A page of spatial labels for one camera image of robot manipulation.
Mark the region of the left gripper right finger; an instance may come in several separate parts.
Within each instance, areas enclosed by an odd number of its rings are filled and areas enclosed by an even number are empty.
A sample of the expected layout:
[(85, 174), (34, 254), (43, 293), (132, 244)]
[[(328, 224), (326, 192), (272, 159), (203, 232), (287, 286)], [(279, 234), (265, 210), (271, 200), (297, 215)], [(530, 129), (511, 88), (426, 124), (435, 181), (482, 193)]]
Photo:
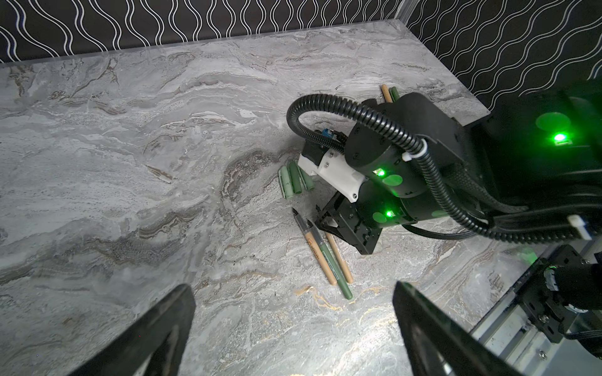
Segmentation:
[(393, 308), (414, 375), (519, 375), (411, 284), (398, 281)]

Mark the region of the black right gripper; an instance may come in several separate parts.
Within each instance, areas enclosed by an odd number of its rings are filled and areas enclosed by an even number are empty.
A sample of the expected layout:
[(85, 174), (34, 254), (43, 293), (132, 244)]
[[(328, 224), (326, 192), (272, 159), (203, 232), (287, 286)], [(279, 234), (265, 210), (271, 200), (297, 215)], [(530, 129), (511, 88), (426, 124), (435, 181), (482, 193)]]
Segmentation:
[(316, 210), (315, 224), (320, 230), (337, 236), (362, 255), (374, 252), (383, 229), (414, 223), (401, 199), (372, 181), (361, 185), (356, 202), (335, 192)]

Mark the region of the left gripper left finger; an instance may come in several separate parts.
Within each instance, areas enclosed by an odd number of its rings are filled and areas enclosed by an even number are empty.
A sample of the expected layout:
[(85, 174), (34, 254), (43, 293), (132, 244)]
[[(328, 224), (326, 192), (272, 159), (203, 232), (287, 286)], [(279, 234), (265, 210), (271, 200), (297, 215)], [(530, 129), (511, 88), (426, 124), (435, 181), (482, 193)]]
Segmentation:
[(190, 285), (176, 286), (73, 375), (177, 375), (196, 304)]

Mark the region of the tan marker pen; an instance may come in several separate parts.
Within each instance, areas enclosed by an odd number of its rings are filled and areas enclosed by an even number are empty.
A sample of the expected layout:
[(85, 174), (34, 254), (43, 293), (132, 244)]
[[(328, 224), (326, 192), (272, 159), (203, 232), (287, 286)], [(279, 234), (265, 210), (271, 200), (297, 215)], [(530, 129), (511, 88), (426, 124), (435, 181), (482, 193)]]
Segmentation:
[(332, 272), (329, 264), (327, 263), (326, 258), (322, 254), (322, 252), (318, 246), (318, 243), (314, 238), (314, 235), (310, 232), (310, 227), (308, 227), (306, 221), (298, 213), (298, 211), (296, 211), (294, 208), (292, 208), (292, 212), (293, 212), (293, 218), (295, 219), (298, 227), (300, 228), (301, 232), (303, 233), (305, 240), (306, 240), (307, 244), (309, 245), (310, 249), (312, 250), (316, 260), (318, 260), (318, 264), (321, 267), (322, 271), (324, 272), (328, 282), (330, 283), (330, 285), (336, 285), (337, 282), (335, 279), (335, 275)]
[(337, 263), (339, 264), (340, 269), (342, 270), (342, 273), (344, 275), (344, 278), (345, 278), (346, 282), (348, 284), (354, 283), (354, 277), (351, 274), (351, 271), (349, 269), (348, 264), (343, 259), (343, 256), (342, 256), (342, 254), (340, 252), (340, 249), (339, 249), (338, 244), (337, 244), (337, 242), (335, 240), (335, 237), (331, 233), (326, 233), (326, 237), (328, 239), (328, 242), (330, 244), (332, 252), (333, 252), (333, 254), (335, 256), (335, 259), (336, 259)]

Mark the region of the dark green marker pen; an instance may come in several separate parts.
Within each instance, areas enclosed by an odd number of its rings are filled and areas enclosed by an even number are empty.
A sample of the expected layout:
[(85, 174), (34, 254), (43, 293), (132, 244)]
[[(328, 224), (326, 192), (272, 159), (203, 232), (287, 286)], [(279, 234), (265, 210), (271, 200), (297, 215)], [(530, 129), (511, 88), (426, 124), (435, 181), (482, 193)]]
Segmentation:
[(353, 298), (352, 291), (349, 288), (348, 283), (344, 279), (343, 272), (340, 269), (337, 262), (335, 261), (335, 257), (333, 256), (332, 252), (329, 251), (327, 244), (325, 243), (323, 237), (320, 235), (318, 228), (314, 225), (312, 221), (310, 221), (310, 219), (307, 220), (307, 225), (310, 228), (314, 239), (317, 241), (318, 247), (321, 249), (321, 252), (326, 259), (326, 262), (329, 264), (329, 267), (335, 277), (336, 283), (338, 284), (343, 293), (343, 296), (347, 300), (351, 300)]

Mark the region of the pale green pen cap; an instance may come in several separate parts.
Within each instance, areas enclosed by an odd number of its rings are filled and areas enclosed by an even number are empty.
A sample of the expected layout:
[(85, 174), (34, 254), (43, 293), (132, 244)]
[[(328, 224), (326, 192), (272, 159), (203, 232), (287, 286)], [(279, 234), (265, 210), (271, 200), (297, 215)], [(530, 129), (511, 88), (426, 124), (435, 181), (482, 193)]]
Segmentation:
[(299, 169), (299, 176), (306, 191), (313, 191), (315, 189), (315, 184), (312, 177), (309, 176), (304, 170)]

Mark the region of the dark green pen cap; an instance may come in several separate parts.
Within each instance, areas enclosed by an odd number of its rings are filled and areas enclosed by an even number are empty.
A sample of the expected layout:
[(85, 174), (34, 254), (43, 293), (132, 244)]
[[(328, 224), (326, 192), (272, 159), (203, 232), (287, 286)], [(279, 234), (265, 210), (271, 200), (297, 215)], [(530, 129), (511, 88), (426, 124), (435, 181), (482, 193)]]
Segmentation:
[(294, 161), (291, 161), (288, 166), (288, 173), (290, 176), (291, 185), (293, 188), (293, 194), (299, 195), (303, 192), (303, 185), (301, 183), (301, 178), (299, 175), (299, 169), (297, 164)]

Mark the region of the light green marker pen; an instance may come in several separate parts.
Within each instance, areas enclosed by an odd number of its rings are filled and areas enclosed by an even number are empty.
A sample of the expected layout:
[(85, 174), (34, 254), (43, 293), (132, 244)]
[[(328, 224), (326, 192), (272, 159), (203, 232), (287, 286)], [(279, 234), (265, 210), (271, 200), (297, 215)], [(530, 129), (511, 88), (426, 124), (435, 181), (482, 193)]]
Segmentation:
[(392, 96), (390, 94), (390, 89), (388, 88), (388, 86), (385, 85), (385, 84), (382, 84), (380, 86), (380, 89), (381, 89), (381, 92), (383, 94), (383, 98), (384, 98), (385, 102), (386, 103), (393, 103), (393, 98), (392, 98)]

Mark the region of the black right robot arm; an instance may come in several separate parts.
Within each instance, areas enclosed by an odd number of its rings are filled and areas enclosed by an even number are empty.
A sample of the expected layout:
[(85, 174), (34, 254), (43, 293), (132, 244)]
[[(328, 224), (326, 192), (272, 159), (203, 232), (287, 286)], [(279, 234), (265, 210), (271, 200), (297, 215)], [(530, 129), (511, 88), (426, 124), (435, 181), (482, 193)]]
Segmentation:
[(440, 217), (461, 225), (457, 240), (548, 244), (601, 235), (598, 79), (518, 97), (469, 125), (418, 93), (382, 104), (308, 95), (287, 120), (358, 174), (317, 224), (363, 255), (387, 227), (436, 239), (420, 223)]

